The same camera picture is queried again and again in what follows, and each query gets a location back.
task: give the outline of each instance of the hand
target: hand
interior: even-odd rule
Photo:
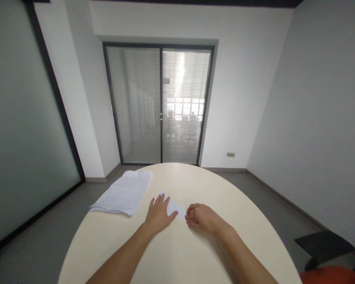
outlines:
[[[208,235],[218,235],[221,230],[230,225],[209,206],[191,204],[185,216],[188,227]]]
[[[167,205],[170,197],[167,197],[163,203],[164,194],[158,196],[154,203],[154,198],[151,199],[149,211],[147,212],[145,226],[150,230],[152,235],[163,231],[167,228],[178,214],[177,211],[173,212],[170,216],[167,215]]]

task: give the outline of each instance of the oval table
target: oval table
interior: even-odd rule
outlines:
[[[301,283],[278,234],[256,205],[237,187],[203,168],[163,163],[139,169],[153,177],[133,218],[89,212],[77,230],[59,276],[59,284],[84,284],[144,222],[150,200],[163,190],[184,210],[191,203],[213,208],[238,232],[280,284]],[[231,263],[221,245],[176,218],[146,249],[132,283],[231,283]]]

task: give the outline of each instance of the doorway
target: doorway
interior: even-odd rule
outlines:
[[[103,48],[121,163],[198,165],[214,46]]]

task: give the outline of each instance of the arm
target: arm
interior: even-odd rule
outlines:
[[[164,194],[154,198],[149,205],[146,221],[131,238],[116,251],[86,284],[130,283],[143,253],[153,237],[168,227],[178,214],[177,211],[167,216],[170,197],[163,203]]]
[[[191,204],[185,216],[188,227],[217,236],[235,265],[239,280],[247,284],[278,284],[268,270],[248,249],[236,230],[210,207]]]

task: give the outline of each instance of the white paper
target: white paper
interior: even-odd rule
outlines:
[[[169,195],[164,194],[164,200],[167,199],[167,197],[169,197]],[[170,216],[174,211],[178,211],[179,213],[177,214],[177,217],[179,218],[185,218],[185,211],[179,206],[177,205],[172,198],[170,198],[170,201],[168,203],[167,206],[167,215]]]
[[[126,171],[91,206],[90,211],[125,213],[134,216],[151,181],[151,171]]]

